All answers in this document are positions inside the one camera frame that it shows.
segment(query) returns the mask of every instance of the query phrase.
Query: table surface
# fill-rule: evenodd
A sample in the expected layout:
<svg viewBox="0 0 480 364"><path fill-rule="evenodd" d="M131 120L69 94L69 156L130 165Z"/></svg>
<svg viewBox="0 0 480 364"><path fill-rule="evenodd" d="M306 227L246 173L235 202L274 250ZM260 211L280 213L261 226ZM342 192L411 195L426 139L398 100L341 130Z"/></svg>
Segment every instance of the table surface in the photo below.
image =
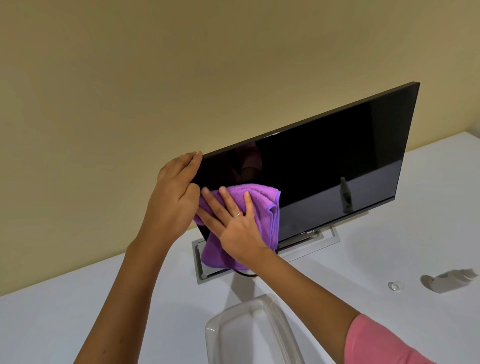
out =
<svg viewBox="0 0 480 364"><path fill-rule="evenodd" d="M461 133L405 155L396 200L336 226L341 241L292 262L298 270L439 363L478 363L480 284L436 294L423 274L480 266L480 139ZM140 363L207 363L204 327L272 290L229 274L197 285L187 231L158 277ZM0 297L0 363L72 363L123 255ZM405 288L389 290L390 281ZM305 363L332 363L279 300Z"/></svg>

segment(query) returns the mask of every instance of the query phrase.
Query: person's left arm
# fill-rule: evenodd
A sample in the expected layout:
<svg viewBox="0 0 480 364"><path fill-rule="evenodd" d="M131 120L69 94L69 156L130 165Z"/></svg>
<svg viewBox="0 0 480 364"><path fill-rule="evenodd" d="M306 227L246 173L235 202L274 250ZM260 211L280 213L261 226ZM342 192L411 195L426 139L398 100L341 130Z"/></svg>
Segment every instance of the person's left arm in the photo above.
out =
<svg viewBox="0 0 480 364"><path fill-rule="evenodd" d="M74 364L138 361L158 273L198 207L200 188L191 181L201 161L192 152L160 170L140 231Z"/></svg>

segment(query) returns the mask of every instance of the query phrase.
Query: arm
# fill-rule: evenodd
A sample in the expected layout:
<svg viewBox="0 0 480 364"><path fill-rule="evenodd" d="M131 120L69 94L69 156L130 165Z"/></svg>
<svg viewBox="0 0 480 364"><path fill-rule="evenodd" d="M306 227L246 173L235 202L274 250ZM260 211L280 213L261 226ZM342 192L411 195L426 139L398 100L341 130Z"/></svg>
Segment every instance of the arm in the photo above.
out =
<svg viewBox="0 0 480 364"><path fill-rule="evenodd" d="M254 219L250 195L245 193L245 216L234 218L240 209L225 187L220 188L228 211L213 195L202 189L215 217L199 208L197 214L220 239L224 250L253 270L302 320L337 363L344 362L345 341L353 319L360 313L297 271L266 247Z"/></svg>
<svg viewBox="0 0 480 364"><path fill-rule="evenodd" d="M158 273L198 207L200 188L190 182L201 160L201 153L188 153L160 170L140 231L75 364L138 361Z"/></svg>

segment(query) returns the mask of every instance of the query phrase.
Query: microfiber cloth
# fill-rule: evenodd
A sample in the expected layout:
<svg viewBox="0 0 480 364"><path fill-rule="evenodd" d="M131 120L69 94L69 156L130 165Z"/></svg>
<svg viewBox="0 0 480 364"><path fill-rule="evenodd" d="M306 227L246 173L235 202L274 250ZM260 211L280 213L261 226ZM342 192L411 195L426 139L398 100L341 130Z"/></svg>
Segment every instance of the microfiber cloth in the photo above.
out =
<svg viewBox="0 0 480 364"><path fill-rule="evenodd" d="M265 245L275 251L276 246L278 245L278 226L280 224L280 208L278 206L280 191L273 187L254 183L231 186L228 187L227 190L230 192L239 209L243 212L246 211L243 194L245 191L250 193L253 207L255 209L255 222L257 223L260 236L265 242ZM212 194L221 205L225 207L220 192L216 190L212 191ZM200 196L200 202L198 205L210 215L213 215L212 209L202 196ZM205 226L198 215L195 215L193 221L198 225ZM212 268L229 268L235 270L248 269L223 250L220 240L212 232L208 235L205 248L202 251L200 258L204 264Z"/></svg>

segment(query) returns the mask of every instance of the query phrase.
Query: finger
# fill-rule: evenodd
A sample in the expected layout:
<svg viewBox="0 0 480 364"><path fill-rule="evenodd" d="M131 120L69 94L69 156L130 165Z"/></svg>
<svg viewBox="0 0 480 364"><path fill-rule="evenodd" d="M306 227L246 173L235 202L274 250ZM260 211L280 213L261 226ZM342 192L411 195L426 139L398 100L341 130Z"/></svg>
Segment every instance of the finger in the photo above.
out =
<svg viewBox="0 0 480 364"><path fill-rule="evenodd" d="M235 201L233 201L232 195L223 186L220 187L218 191L220 192L220 195L222 196L230 215L236 217L241 211Z"/></svg>
<svg viewBox="0 0 480 364"><path fill-rule="evenodd" d="M160 172L158 172L158 176L157 176L157 180L160 180L161 178L163 178L165 176L165 174L167 173L168 169L172 166L173 163L175 163L175 159L172 159L170 162L168 162L166 165L164 165L161 169L160 169Z"/></svg>
<svg viewBox="0 0 480 364"><path fill-rule="evenodd" d="M195 183L190 183L180 200L185 202L188 201L194 206L198 206L200 200L200 187Z"/></svg>
<svg viewBox="0 0 480 364"><path fill-rule="evenodd" d="M223 225L228 226L233 217L227 210L219 203L219 201L212 195L208 188L202 189L202 196L212 209L215 216L222 222Z"/></svg>
<svg viewBox="0 0 480 364"><path fill-rule="evenodd" d="M246 214L245 217L254 220L255 219L255 208L253 207L252 197L248 191L245 191L243 194L243 199L245 200L245 209Z"/></svg>
<svg viewBox="0 0 480 364"><path fill-rule="evenodd" d="M191 152L175 158L165 175L172 178L178 176L178 174L190 163L195 153L196 152Z"/></svg>
<svg viewBox="0 0 480 364"><path fill-rule="evenodd" d="M223 226L220 221L218 221L215 217L210 215L201 207L197 209L197 215L199 218L202 219L205 226L208 227L210 231L216 235L216 237L219 238L220 235L222 235L223 231L225 230L225 226Z"/></svg>
<svg viewBox="0 0 480 364"><path fill-rule="evenodd" d="M186 185L192 181L197 174L198 168L200 167L200 163L202 162L202 153L196 152L193 156L192 160L178 175L178 178L185 183Z"/></svg>

